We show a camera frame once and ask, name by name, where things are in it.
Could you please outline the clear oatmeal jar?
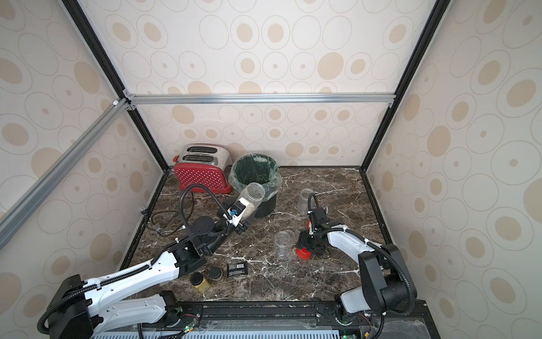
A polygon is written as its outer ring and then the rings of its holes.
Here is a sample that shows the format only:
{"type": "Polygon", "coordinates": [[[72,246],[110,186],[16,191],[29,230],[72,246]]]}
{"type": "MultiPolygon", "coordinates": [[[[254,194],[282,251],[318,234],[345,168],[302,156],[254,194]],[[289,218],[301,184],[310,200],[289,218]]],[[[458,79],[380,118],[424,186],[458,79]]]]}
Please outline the clear oatmeal jar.
{"type": "Polygon", "coordinates": [[[294,245],[294,231],[282,230],[275,235],[275,258],[286,261],[290,258],[294,245]]]}

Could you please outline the red-lid oatmeal jar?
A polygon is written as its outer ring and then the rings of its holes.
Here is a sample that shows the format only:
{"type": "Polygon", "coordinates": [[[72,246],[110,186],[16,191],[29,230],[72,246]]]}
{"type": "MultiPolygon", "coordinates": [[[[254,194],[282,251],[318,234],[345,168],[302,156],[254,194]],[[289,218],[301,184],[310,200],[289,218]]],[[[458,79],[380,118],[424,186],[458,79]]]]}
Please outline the red-lid oatmeal jar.
{"type": "Polygon", "coordinates": [[[306,215],[308,213],[309,196],[313,193],[312,189],[302,189],[298,198],[297,208],[299,213],[306,215]]]}
{"type": "Polygon", "coordinates": [[[264,187],[257,183],[251,182],[240,193],[238,200],[245,206],[243,213],[241,214],[241,220],[247,219],[251,216],[263,202],[265,197],[264,187]]]}

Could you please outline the black trash bin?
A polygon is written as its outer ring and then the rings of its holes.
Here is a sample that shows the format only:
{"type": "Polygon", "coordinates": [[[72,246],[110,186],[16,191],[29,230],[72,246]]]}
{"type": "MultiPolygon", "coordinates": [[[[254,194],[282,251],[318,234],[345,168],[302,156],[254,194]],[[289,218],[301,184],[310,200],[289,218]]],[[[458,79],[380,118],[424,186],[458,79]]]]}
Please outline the black trash bin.
{"type": "Polygon", "coordinates": [[[268,201],[263,201],[255,213],[255,218],[264,218],[269,216],[276,208],[277,196],[278,194],[275,194],[268,201]]]}

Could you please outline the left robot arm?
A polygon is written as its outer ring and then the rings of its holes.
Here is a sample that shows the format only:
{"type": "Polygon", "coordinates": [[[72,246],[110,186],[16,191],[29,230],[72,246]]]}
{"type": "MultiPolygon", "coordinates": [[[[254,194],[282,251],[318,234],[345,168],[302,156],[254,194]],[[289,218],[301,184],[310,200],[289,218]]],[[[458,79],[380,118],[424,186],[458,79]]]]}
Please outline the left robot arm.
{"type": "Polygon", "coordinates": [[[253,219],[232,211],[218,221],[202,216],[189,227],[189,235],[150,260],[97,278],[66,278],[38,320],[37,330],[50,338],[91,338],[110,329],[161,321],[175,308],[172,293],[161,292],[150,300],[132,295],[196,272],[232,233],[246,231],[253,219]]]}

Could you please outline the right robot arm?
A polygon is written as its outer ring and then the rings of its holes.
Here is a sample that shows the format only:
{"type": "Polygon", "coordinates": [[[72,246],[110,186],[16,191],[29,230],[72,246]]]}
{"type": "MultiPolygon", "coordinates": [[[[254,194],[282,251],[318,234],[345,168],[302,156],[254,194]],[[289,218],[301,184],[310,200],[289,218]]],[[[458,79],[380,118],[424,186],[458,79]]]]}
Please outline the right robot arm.
{"type": "Polygon", "coordinates": [[[416,286],[395,245],[377,244],[345,225],[336,225],[300,232],[296,251],[302,258],[320,256],[327,246],[342,251],[359,265],[361,286],[338,296],[339,315],[413,312],[416,286]]]}

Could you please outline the yellow spice jar black lid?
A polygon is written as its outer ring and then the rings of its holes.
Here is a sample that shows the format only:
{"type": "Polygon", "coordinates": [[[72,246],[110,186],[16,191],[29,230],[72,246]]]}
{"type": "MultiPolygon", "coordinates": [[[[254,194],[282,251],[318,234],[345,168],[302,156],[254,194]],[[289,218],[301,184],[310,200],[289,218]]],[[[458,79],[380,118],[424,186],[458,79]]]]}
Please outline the yellow spice jar black lid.
{"type": "Polygon", "coordinates": [[[201,294],[205,294],[211,287],[209,281],[205,278],[205,276],[199,272],[196,271],[190,276],[190,282],[193,285],[193,287],[200,292],[201,294]]]}

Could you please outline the small black box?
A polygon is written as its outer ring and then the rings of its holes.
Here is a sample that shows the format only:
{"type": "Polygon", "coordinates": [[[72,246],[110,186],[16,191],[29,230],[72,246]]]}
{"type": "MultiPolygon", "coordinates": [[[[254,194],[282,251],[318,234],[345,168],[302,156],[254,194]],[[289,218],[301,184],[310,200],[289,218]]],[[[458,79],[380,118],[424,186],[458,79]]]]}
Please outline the small black box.
{"type": "Polygon", "coordinates": [[[227,277],[233,278],[241,275],[248,275],[248,263],[243,261],[227,265],[227,277]]]}

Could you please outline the red toaster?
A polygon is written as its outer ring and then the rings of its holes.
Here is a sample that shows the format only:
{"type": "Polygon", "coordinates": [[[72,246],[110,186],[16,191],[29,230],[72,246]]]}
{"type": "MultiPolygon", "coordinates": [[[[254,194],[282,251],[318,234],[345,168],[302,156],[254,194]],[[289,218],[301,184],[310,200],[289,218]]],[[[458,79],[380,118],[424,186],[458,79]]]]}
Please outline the red toaster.
{"type": "Polygon", "coordinates": [[[214,194],[229,194],[228,176],[233,165],[230,153],[210,144],[189,144],[174,159],[173,171],[180,189],[190,184],[203,184],[214,194]]]}

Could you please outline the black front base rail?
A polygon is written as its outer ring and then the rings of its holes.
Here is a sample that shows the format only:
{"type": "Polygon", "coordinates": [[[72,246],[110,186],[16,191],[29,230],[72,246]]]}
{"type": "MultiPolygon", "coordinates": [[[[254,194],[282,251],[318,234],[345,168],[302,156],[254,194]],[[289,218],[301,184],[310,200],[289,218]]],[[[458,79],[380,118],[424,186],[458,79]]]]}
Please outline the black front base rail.
{"type": "Polygon", "coordinates": [[[348,314],[338,301],[178,302],[164,291],[151,297],[114,302],[91,312],[94,302],[81,297],[50,316],[51,338],[91,338],[97,333],[139,323],[159,328],[198,327],[213,321],[309,321],[315,326],[370,326],[374,311],[348,314]]]}

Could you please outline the horizontal aluminium rail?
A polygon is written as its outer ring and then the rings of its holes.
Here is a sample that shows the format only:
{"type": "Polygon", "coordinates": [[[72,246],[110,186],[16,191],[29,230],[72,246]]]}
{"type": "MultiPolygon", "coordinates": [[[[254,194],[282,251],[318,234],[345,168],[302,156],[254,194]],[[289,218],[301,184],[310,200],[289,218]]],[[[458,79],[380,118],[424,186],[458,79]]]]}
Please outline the horizontal aluminium rail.
{"type": "Polygon", "coordinates": [[[122,98],[130,106],[262,106],[262,105],[324,105],[394,103],[392,93],[260,93],[260,94],[176,94],[137,95],[126,93],[122,98]]]}

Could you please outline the left diagonal aluminium rail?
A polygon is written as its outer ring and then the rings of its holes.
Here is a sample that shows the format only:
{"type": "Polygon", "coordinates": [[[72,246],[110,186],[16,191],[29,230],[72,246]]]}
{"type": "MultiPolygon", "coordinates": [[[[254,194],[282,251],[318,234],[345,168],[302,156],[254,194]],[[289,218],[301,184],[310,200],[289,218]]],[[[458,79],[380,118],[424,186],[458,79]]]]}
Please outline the left diagonal aluminium rail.
{"type": "Polygon", "coordinates": [[[1,246],[5,247],[57,185],[84,157],[119,114],[128,110],[122,98],[97,119],[91,127],[31,186],[1,219],[1,246]]]}

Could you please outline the left black frame post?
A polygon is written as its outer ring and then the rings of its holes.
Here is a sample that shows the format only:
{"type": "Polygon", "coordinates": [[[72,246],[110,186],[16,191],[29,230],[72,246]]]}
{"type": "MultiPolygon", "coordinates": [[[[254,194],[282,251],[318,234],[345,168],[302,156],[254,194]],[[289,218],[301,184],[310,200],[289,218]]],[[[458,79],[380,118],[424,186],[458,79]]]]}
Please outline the left black frame post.
{"type": "Polygon", "coordinates": [[[108,53],[103,48],[100,39],[98,38],[94,28],[90,24],[90,21],[84,14],[83,8],[78,1],[62,0],[61,3],[67,10],[67,13],[71,17],[76,28],[83,37],[86,45],[92,52],[94,58],[100,66],[100,69],[106,76],[114,92],[119,98],[127,100],[129,104],[128,115],[131,117],[132,122],[135,124],[136,129],[145,141],[145,144],[147,145],[152,156],[157,161],[161,170],[163,172],[167,172],[169,170],[169,165],[167,164],[164,156],[162,155],[162,152],[159,150],[155,139],[151,136],[150,130],[147,127],[147,124],[144,122],[144,119],[142,118],[138,109],[128,98],[128,91],[126,89],[126,86],[121,80],[117,69],[113,65],[108,53]]]}

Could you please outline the black frame post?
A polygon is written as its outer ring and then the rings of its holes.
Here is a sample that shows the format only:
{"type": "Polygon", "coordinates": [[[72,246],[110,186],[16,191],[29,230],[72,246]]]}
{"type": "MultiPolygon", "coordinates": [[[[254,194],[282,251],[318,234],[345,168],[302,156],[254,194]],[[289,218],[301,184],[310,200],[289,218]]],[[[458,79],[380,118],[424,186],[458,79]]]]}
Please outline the black frame post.
{"type": "Polygon", "coordinates": [[[159,150],[155,139],[151,136],[150,130],[147,127],[147,124],[144,122],[144,119],[142,118],[138,109],[128,98],[128,91],[126,89],[126,86],[121,80],[117,69],[113,65],[108,53],[103,48],[100,39],[98,38],[94,28],[90,24],[90,21],[84,14],[83,8],[78,1],[62,0],[61,3],[67,10],[67,13],[71,17],[76,28],[83,37],[86,45],[92,52],[94,58],[100,66],[100,69],[106,76],[114,92],[119,98],[127,100],[129,104],[128,115],[131,117],[132,122],[135,124],[136,129],[145,141],[145,144],[147,145],[152,156],[157,161],[161,170],[163,172],[167,172],[169,170],[169,165],[167,164],[164,156],[162,155],[162,152],[159,150]]]}
{"type": "Polygon", "coordinates": [[[409,86],[414,78],[414,75],[418,71],[418,68],[425,56],[429,45],[436,34],[436,31],[445,16],[446,11],[450,5],[450,0],[437,0],[433,6],[432,11],[426,21],[425,26],[421,31],[421,35],[414,47],[412,56],[409,61],[406,63],[406,68],[402,73],[402,77],[399,80],[397,89],[395,91],[395,99],[392,104],[389,105],[388,109],[385,111],[382,121],[380,122],[378,129],[376,131],[371,145],[368,149],[367,155],[364,158],[360,167],[360,173],[365,174],[368,171],[368,168],[373,161],[375,154],[378,151],[378,148],[381,145],[381,142],[390,126],[395,113],[399,109],[399,105],[404,99],[409,86]]]}

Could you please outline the right black frame post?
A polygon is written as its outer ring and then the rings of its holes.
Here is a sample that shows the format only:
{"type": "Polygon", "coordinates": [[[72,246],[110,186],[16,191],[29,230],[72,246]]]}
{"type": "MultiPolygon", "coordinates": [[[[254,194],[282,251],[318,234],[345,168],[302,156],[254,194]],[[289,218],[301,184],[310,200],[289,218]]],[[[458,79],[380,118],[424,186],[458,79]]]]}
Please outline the right black frame post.
{"type": "Polygon", "coordinates": [[[388,109],[385,111],[382,121],[380,122],[378,129],[376,131],[371,145],[368,149],[367,155],[364,158],[360,167],[360,173],[365,174],[368,171],[368,168],[373,161],[375,154],[378,151],[378,148],[381,145],[381,142],[390,126],[395,113],[399,109],[399,105],[404,99],[409,86],[414,78],[414,75],[418,71],[418,68],[425,56],[429,45],[436,34],[436,31],[445,16],[446,11],[450,5],[450,0],[437,0],[433,6],[432,11],[426,21],[425,26],[421,31],[421,35],[414,47],[412,56],[409,61],[406,63],[406,68],[402,73],[402,77],[399,80],[397,89],[395,91],[395,99],[392,104],[389,105],[388,109]]]}

